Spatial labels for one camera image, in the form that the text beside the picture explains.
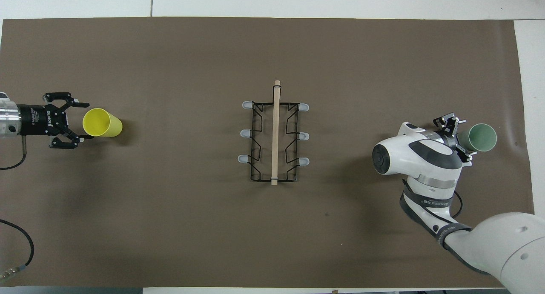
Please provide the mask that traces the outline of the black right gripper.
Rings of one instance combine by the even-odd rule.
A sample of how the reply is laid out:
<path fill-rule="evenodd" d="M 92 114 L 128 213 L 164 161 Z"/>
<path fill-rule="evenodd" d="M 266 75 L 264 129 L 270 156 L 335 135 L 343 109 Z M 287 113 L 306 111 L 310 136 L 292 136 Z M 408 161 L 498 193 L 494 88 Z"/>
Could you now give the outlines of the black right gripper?
<path fill-rule="evenodd" d="M 466 120 L 460 120 L 453 112 L 434 118 L 433 120 L 434 125 L 438 128 L 436 133 L 445 135 L 445 144 L 450 148 L 456 148 L 456 152 L 462 161 L 462 166 L 472 166 L 474 151 L 457 147 L 456 135 L 458 133 L 458 126 L 465 122 Z"/>

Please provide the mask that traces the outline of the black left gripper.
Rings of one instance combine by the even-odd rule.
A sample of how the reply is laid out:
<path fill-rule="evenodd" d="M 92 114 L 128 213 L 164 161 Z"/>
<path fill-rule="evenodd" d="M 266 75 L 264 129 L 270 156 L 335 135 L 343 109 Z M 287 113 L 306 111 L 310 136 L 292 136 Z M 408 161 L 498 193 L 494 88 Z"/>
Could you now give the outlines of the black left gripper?
<path fill-rule="evenodd" d="M 49 135 L 49 148 L 74 150 L 80 143 L 91 140 L 89 134 L 76 134 L 68 126 L 56 126 L 57 115 L 63 115 L 68 108 L 88 108 L 89 103 L 79 102 L 69 92 L 47 92 L 44 94 L 47 105 L 18 104 L 20 115 L 19 135 Z M 56 107 L 52 103 L 56 100 L 64 101 L 64 105 Z"/>

